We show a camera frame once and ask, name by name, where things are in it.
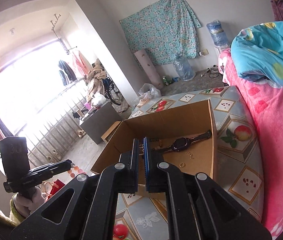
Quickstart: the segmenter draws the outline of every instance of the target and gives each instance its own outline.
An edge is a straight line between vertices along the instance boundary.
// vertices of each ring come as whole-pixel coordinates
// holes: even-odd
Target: power outlet
[[[202,51],[200,51],[199,52],[199,55],[200,56],[206,56],[206,55],[208,55],[209,53],[208,53],[208,50],[207,49],[204,49],[204,50],[202,50]]]

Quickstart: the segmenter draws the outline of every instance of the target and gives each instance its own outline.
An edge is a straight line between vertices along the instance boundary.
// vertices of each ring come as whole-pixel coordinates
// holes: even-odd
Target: blue comforter
[[[283,22],[242,30],[232,42],[231,56],[239,77],[251,82],[267,77],[283,87]]]

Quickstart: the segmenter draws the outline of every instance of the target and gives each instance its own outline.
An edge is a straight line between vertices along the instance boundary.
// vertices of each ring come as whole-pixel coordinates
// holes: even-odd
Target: coat rack
[[[70,49],[67,49],[67,47],[66,47],[66,45],[64,44],[64,42],[57,36],[57,34],[56,34],[56,32],[55,32],[55,30],[54,30],[54,28],[55,28],[55,26],[56,26],[56,23],[58,22],[58,19],[59,19],[59,17],[61,16],[61,15],[59,15],[58,17],[57,17],[57,15],[56,14],[54,14],[54,16],[55,16],[55,18],[56,18],[56,21],[55,21],[55,23],[53,23],[53,21],[50,21],[51,22],[51,24],[52,24],[52,31],[55,33],[55,35],[56,35],[56,37],[57,37],[57,39],[59,40],[59,42],[60,42],[60,44],[62,45],[62,47],[64,48],[64,50],[66,51],[66,54],[67,55],[69,55],[70,54],[70,50],[72,50],[72,49],[76,49],[77,48],[77,46],[75,46],[75,47],[73,47],[73,48],[70,48]]]

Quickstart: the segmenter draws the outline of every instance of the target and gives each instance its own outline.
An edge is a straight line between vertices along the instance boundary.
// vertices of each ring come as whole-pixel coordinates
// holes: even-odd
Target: pink bedsheet
[[[263,225],[275,239],[283,231],[283,88],[269,80],[248,82],[238,77],[230,51],[224,62],[229,85],[237,86],[254,119],[264,170]]]

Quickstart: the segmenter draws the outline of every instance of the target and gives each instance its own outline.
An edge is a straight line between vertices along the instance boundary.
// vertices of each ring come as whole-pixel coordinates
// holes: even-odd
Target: floral fabric
[[[201,25],[186,0],[160,0],[120,20],[132,53],[146,49],[154,65],[172,63],[177,56],[195,58]]]

